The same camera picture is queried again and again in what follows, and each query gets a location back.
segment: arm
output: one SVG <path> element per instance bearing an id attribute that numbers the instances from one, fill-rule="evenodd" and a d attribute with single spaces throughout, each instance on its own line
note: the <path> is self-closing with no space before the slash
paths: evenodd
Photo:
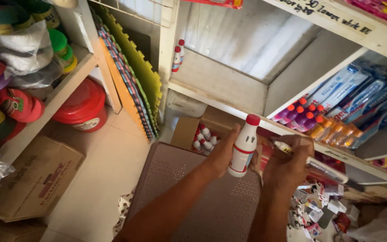
<path id="1" fill-rule="evenodd" d="M 314 155 L 314 143 L 310 138 L 291 135 L 277 140 L 292 146 L 294 156 L 275 149 L 268 161 L 248 242 L 286 241 L 290 199 L 308 174 L 307 157 Z"/>
<path id="2" fill-rule="evenodd" d="M 225 174 L 239 132 L 236 124 L 199 166 L 128 221 L 113 242 L 169 241 L 207 185 Z"/>

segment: hand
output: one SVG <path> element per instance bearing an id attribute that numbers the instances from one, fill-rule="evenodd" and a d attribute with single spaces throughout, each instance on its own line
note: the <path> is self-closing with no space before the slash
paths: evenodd
<path id="1" fill-rule="evenodd" d="M 314 157 L 314 142 L 311 138 L 300 135 L 283 135 L 274 140 L 291 146 L 294 154 L 290 156 L 273 147 L 273 154 L 262 177 L 264 187 L 292 195 L 307 177 L 306 161 L 307 157 Z"/>
<path id="2" fill-rule="evenodd" d="M 226 168 L 232 160 L 232 148 L 240 133 L 240 128 L 239 124 L 235 124 L 234 128 L 215 145 L 210 155 L 201 163 L 210 172 L 213 179 L 225 174 Z"/>

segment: wire rack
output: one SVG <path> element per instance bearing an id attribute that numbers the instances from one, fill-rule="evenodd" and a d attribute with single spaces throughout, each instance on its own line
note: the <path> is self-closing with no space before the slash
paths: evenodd
<path id="1" fill-rule="evenodd" d="M 133 13 L 129 13 L 126 10 L 123 10 L 122 8 L 124 8 L 125 6 L 122 3 L 120 3 L 119 0 L 104 0 L 105 3 L 103 3 L 103 0 L 89 0 L 89 1 L 101 4 L 103 6 L 111 8 L 111 9 L 115 9 L 119 12 L 131 15 L 137 19 L 142 19 L 148 23 L 158 25 L 160 27 L 170 28 L 171 24 L 173 23 L 173 16 L 174 16 L 173 8 L 174 8 L 174 4 L 175 4 L 174 0 L 163 0 L 162 2 L 165 1 L 165 3 L 158 3 L 158 2 L 156 2 L 156 0 L 145 0 L 147 2 L 153 3 L 153 16 L 151 17 L 151 20 L 146 19 L 145 17 L 142 17 L 138 14 L 136 0 L 131 0 L 134 3 L 134 9 L 131 9 L 133 11 Z M 171 13 L 171 19 L 169 19 L 169 21 L 164 20 L 164 19 L 162 19 L 162 20 L 159 19 L 159 21 L 156 21 L 155 20 L 155 8 L 156 7 L 160 7 L 162 9 L 162 13 L 164 13 L 164 12 Z"/>

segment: red plastic bucket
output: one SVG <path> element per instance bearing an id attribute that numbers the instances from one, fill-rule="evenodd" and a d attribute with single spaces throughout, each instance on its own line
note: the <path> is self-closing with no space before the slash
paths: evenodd
<path id="1" fill-rule="evenodd" d="M 107 111 L 102 87 L 86 78 L 62 104 L 52 119 L 83 132 L 94 132 L 104 126 Z"/>

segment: perforated plastic sheet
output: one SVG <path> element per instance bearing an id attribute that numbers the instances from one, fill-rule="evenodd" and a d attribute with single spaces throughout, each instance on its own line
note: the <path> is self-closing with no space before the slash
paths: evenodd
<path id="1" fill-rule="evenodd" d="M 205 158 L 204 155 L 166 143 L 154 143 L 144 164 L 127 220 Z M 227 173 L 213 181 L 172 241 L 246 241 L 259 201 L 260 184 L 260 176 L 253 171 L 248 171 L 243 178 Z"/>

